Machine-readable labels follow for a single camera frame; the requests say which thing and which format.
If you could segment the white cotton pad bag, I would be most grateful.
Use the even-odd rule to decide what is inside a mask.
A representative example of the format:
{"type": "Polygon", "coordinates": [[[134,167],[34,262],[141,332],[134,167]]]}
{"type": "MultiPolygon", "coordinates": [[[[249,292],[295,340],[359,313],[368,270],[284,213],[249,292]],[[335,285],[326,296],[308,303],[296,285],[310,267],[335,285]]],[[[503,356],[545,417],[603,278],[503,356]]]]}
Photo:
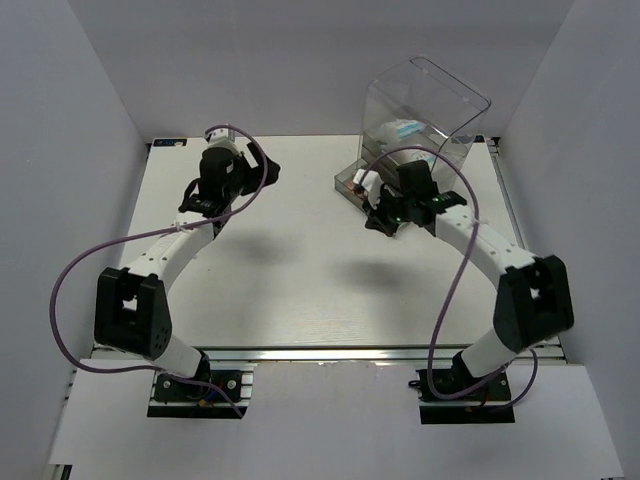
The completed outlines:
{"type": "Polygon", "coordinates": [[[413,162],[423,162],[428,165],[429,171],[433,172],[438,158],[427,151],[417,149],[415,146],[402,150],[396,154],[397,163],[399,165],[406,165],[413,162]]]}
{"type": "Polygon", "coordinates": [[[396,119],[380,125],[372,137],[385,144],[395,144],[421,133],[426,125],[417,120],[396,119]]]}

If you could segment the clear acrylic organizer with drawers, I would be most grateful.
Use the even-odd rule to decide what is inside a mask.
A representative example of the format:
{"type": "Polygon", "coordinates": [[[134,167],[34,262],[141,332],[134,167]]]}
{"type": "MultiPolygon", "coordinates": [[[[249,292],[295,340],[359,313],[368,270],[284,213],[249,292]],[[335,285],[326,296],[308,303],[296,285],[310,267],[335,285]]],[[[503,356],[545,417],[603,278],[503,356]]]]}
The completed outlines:
{"type": "Polygon", "coordinates": [[[414,224],[445,238],[470,238],[473,204],[454,193],[491,100],[424,56],[389,68],[369,84],[358,159],[335,188],[388,237],[414,224]]]}

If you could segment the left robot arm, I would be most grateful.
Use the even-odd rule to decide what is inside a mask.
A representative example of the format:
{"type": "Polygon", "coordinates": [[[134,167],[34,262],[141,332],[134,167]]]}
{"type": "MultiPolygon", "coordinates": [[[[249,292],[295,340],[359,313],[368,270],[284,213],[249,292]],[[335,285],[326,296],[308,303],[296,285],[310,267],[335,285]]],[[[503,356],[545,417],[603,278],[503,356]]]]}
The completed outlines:
{"type": "Polygon", "coordinates": [[[247,153],[254,165],[231,140],[209,143],[170,231],[126,266],[105,269],[97,281],[95,342],[137,355],[177,376],[177,387],[191,399],[209,392],[212,377],[206,355],[174,334],[168,292],[221,233],[233,202],[278,180],[279,165],[255,142],[248,143],[247,153]]]}

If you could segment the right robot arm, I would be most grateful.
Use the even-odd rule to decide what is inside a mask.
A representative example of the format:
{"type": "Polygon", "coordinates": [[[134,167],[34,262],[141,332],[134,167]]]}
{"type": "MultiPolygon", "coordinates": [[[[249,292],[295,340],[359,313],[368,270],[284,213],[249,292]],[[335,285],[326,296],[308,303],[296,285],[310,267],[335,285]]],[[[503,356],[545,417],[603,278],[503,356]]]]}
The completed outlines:
{"type": "Polygon", "coordinates": [[[481,223],[461,195],[439,190],[425,162],[405,164],[398,174],[397,193],[374,171],[354,175],[366,228],[387,236],[402,223],[423,228],[458,250],[496,290],[488,332],[454,356],[449,379],[436,387],[438,396],[475,398],[486,389],[488,376],[522,351],[573,327],[566,266],[557,256],[537,256],[481,223]]]}

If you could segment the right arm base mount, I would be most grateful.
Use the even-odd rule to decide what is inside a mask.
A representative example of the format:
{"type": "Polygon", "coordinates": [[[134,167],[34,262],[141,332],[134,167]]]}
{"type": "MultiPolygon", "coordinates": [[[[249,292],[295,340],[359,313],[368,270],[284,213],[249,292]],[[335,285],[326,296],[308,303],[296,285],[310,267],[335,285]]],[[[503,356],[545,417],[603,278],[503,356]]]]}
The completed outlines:
{"type": "Polygon", "coordinates": [[[504,371],[486,383],[468,376],[456,362],[448,368],[433,368],[432,384],[428,370],[416,371],[408,388],[417,393],[422,425],[494,425],[513,424],[512,393],[504,371]]]}

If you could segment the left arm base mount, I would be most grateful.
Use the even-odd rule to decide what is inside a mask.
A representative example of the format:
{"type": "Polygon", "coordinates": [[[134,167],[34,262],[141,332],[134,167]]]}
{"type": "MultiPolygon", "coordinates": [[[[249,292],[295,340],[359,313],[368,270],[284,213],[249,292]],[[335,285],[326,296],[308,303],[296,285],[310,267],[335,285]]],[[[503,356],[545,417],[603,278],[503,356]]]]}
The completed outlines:
{"type": "Polygon", "coordinates": [[[167,374],[156,375],[147,417],[239,420],[246,413],[253,385],[252,370],[214,366],[205,382],[207,385],[192,385],[167,374]]]}

